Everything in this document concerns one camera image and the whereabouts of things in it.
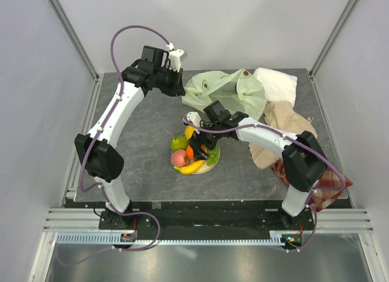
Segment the green fake grapes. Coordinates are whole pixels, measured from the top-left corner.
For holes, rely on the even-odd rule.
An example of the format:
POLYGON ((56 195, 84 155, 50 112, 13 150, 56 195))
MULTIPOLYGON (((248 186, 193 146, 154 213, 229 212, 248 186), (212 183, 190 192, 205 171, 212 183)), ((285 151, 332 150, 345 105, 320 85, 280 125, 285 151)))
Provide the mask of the green fake grapes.
POLYGON ((212 167, 217 163, 217 161, 219 160, 219 153, 220 153, 219 148, 215 148, 214 150, 208 152, 208 159, 207 159, 208 166, 212 167))

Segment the yellow fake mango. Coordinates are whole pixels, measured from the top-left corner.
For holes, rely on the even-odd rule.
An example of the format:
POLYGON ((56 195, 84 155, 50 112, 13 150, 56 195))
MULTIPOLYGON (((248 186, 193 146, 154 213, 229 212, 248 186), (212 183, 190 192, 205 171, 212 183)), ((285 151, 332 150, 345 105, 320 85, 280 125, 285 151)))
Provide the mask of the yellow fake mango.
POLYGON ((193 135, 193 133, 194 133, 195 131, 196 131, 196 130, 194 129, 194 127, 192 127, 192 126, 187 126, 186 129, 185 129, 185 131, 184 131, 184 136, 185 136, 185 138, 186 138, 187 140, 189 140, 189 139, 192 137, 192 135, 193 135))

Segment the orange fake fruit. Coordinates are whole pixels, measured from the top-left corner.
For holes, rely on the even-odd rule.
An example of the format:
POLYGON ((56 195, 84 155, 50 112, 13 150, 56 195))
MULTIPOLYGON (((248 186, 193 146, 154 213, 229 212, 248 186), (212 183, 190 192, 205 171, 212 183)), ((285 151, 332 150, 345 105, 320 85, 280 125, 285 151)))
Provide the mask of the orange fake fruit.
POLYGON ((194 159, 194 151, 190 145, 186 148, 186 155, 190 160, 194 159))

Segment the green fake apple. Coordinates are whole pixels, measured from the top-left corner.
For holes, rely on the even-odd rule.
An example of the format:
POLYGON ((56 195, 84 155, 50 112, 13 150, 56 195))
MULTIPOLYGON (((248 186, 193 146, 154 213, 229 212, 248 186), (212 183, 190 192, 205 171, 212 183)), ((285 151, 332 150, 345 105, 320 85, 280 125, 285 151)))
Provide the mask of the green fake apple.
POLYGON ((178 150, 186 150, 188 146, 188 140, 184 135, 177 136, 172 139, 170 143, 170 148, 172 152, 178 151, 178 150))

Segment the yellow fake banana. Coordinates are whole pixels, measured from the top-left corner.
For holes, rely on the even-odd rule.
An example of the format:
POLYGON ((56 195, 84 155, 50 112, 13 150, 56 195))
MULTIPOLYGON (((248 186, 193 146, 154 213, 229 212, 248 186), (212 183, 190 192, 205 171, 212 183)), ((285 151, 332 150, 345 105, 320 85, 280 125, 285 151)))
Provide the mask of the yellow fake banana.
POLYGON ((196 173, 198 170, 201 169, 201 167, 204 164, 205 164, 205 160, 197 160, 197 161, 194 161, 191 164, 183 166, 183 167, 174 166, 174 169, 178 170, 178 172, 180 172, 183 175, 189 175, 189 174, 196 173))

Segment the pink fake peach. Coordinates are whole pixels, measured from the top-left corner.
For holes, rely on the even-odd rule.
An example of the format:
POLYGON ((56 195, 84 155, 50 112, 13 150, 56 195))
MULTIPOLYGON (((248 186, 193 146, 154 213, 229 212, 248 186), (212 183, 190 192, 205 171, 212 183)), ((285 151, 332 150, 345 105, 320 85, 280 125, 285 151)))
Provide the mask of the pink fake peach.
POLYGON ((170 163, 176 167, 184 167, 188 165, 190 159, 187 156, 186 150, 177 150, 171 154, 170 163))

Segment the light green plastic bag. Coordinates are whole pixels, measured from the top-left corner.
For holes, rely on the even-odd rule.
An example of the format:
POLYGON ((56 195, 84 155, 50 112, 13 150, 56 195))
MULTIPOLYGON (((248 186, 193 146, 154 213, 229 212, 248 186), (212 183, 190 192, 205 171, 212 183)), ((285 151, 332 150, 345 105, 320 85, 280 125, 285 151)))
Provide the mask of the light green plastic bag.
POLYGON ((198 111, 219 101, 232 114, 239 111, 258 120, 266 106, 262 83, 245 69, 232 74, 220 70, 197 74, 189 79, 184 91, 182 103, 198 111))

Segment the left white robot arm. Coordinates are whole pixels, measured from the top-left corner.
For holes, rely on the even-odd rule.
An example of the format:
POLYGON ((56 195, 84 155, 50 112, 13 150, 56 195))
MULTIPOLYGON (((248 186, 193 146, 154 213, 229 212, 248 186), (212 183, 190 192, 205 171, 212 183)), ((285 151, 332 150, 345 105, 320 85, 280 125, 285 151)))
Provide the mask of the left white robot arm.
POLYGON ((112 222, 120 229, 128 229, 134 219, 127 211, 130 200, 120 177, 124 159, 116 150, 117 142, 131 114, 149 91, 157 88, 170 97, 185 94, 182 62, 186 55, 172 44, 168 50, 144 46, 141 57, 120 71, 115 94, 97 123, 75 138, 81 171, 95 180, 93 185, 85 187, 84 177, 80 176, 78 186, 84 193, 95 187, 102 191, 106 207, 114 212, 112 222))

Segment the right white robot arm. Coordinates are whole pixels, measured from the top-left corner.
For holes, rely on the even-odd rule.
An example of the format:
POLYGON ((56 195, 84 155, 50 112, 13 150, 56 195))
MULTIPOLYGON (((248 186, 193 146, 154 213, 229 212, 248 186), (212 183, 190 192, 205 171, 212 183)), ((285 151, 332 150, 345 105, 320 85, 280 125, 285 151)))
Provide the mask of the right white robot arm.
POLYGON ((190 139, 194 157, 207 159, 201 146, 212 150, 219 139, 228 137, 256 144, 281 158, 289 187, 278 222, 284 229, 293 229, 300 223, 300 213, 306 208, 314 185, 327 169, 327 159, 314 135, 309 131, 281 131, 240 111, 231 114, 219 101, 208 105, 204 112, 208 118, 205 122, 197 112, 189 112, 183 118, 186 125, 195 129, 190 139))

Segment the beige and blue plate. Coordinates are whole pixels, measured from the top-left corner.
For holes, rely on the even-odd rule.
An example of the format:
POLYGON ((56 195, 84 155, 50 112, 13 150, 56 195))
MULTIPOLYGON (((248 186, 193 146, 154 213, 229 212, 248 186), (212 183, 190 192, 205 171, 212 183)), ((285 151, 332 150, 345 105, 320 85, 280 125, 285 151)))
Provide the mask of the beige and blue plate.
MULTIPOLYGON (((191 164, 192 162, 194 162, 195 160, 193 159, 193 160, 190 160, 190 162, 188 163, 188 165, 189 164, 191 164)), ((208 166, 207 165, 207 160, 205 160, 205 164, 201 167, 201 169, 200 170, 198 170, 196 173, 194 173, 194 174, 202 174, 202 173, 206 173, 206 172, 208 172, 208 171, 210 171, 214 166, 212 166, 212 167, 210 167, 210 166, 208 166)))

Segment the beige crumpled cloth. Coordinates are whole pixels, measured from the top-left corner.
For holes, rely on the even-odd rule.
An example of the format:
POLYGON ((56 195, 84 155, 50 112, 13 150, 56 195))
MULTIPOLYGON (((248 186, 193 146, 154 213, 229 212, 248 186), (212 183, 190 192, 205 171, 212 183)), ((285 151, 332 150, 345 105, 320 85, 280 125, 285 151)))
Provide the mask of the beige crumpled cloth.
MULTIPOLYGON (((311 132, 315 138, 318 134, 312 126, 310 118, 305 119, 293 110, 289 101, 269 103, 264 109, 264 122, 276 129, 301 134, 303 131, 311 132)), ((268 150, 249 143, 249 150, 254 164, 261 170, 275 164, 279 157, 268 150)))

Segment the white folded towel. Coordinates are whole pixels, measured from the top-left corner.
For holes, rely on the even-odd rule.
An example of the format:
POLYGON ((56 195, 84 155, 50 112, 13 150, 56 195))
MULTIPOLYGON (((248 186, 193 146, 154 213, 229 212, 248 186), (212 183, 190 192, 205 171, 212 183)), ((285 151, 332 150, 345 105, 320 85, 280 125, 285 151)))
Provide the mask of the white folded towel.
POLYGON ((253 73, 263 85, 268 103, 288 101, 295 106, 298 78, 272 69, 259 67, 253 73))

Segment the red plaid cloth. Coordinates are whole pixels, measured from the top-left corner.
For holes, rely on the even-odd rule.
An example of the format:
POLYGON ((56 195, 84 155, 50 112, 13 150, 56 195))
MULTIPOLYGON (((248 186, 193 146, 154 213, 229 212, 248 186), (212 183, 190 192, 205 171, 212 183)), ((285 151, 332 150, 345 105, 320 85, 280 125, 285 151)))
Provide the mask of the red plaid cloth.
MULTIPOLYGON (((275 173, 276 177, 288 187, 289 182, 286 179, 283 161, 278 159, 270 168, 275 173)), ((316 189, 313 193, 309 200, 309 204, 314 204, 318 212, 330 206, 344 192, 344 189, 339 191, 334 190, 335 188, 340 188, 342 183, 330 167, 324 172, 317 185, 319 186, 319 189, 316 189)))

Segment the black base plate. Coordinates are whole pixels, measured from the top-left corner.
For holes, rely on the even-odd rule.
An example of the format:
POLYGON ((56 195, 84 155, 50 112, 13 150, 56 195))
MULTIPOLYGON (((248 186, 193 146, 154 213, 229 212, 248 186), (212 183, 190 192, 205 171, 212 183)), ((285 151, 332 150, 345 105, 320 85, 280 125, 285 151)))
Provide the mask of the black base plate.
POLYGON ((290 218, 280 201, 154 201, 132 202, 120 216, 104 209, 100 230, 135 230, 139 238, 153 239, 261 239, 271 231, 308 232, 314 227, 310 210, 290 218))

